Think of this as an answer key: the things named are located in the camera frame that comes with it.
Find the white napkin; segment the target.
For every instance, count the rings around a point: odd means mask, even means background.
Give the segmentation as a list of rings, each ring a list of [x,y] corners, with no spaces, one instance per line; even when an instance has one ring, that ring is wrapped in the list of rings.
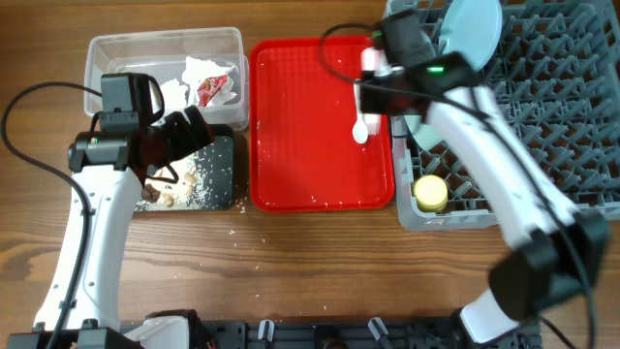
[[[171,79],[160,85],[165,111],[182,111],[187,107],[189,88],[178,79]]]
[[[233,92],[233,70],[234,66],[222,66],[218,65],[212,60],[201,60],[198,58],[187,56],[186,68],[181,78],[182,81],[189,86],[187,99],[188,105],[194,105],[198,107],[198,87],[206,78],[220,77],[223,75],[226,75],[228,77],[228,82],[210,100],[210,102],[207,104],[207,107],[223,106],[227,102],[231,102],[237,96],[237,93]]]

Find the red snack wrapper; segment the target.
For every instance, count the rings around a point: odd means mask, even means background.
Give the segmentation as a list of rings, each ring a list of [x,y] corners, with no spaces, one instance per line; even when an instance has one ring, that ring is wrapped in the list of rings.
[[[210,100],[221,90],[228,82],[226,75],[220,77],[206,78],[198,87],[199,107],[206,107]]]

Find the green bowl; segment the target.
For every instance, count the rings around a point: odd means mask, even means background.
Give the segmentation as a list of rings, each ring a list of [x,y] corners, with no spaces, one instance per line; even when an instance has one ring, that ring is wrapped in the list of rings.
[[[422,122],[420,115],[404,115],[404,120],[408,132],[421,149],[429,151],[443,140],[432,126]]]

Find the white plastic spoon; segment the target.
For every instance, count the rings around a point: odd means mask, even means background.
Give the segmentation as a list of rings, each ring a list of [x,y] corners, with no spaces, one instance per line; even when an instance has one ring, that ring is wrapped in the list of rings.
[[[354,83],[353,90],[356,109],[356,122],[353,126],[353,137],[358,144],[365,144],[369,137],[369,131],[363,118],[363,112],[360,109],[359,85]]]

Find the light blue plate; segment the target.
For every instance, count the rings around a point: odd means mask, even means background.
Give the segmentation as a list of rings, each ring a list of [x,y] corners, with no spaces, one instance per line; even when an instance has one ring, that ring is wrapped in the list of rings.
[[[440,29],[443,54],[459,52],[474,70],[481,70],[498,47],[502,24],[498,0],[452,1]]]

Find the yellow cup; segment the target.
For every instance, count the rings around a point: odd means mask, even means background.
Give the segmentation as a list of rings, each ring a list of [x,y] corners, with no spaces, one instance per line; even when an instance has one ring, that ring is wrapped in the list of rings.
[[[446,183],[434,174],[420,177],[414,182],[413,196],[417,200],[418,208],[424,212],[442,211],[449,198]]]

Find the white plastic fork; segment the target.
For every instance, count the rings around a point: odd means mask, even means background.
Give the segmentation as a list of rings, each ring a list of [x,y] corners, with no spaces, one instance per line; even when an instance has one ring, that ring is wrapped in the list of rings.
[[[379,53],[374,48],[366,48],[361,53],[361,68],[363,71],[374,71],[379,64]],[[368,133],[370,135],[377,135],[381,126],[381,117],[378,114],[364,113],[362,115],[365,122]]]

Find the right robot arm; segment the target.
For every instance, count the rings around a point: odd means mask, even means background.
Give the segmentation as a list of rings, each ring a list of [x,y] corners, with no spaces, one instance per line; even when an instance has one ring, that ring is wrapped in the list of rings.
[[[549,180],[466,58],[433,53],[415,11],[371,30],[382,62],[362,72],[362,109],[420,111],[481,190],[511,250],[487,289],[456,313],[453,344],[482,348],[573,297],[592,301],[610,235],[605,218],[580,211]]]

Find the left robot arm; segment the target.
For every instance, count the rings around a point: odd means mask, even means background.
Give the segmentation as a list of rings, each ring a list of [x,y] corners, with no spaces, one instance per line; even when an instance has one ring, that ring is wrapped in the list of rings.
[[[68,150],[67,174],[7,148],[72,187],[58,264],[28,333],[12,333],[11,348],[207,348],[207,329],[193,310],[156,312],[122,333],[119,280],[130,221],[154,171],[211,144],[214,135],[197,108],[153,110],[160,89],[151,76],[107,74],[103,108]]]

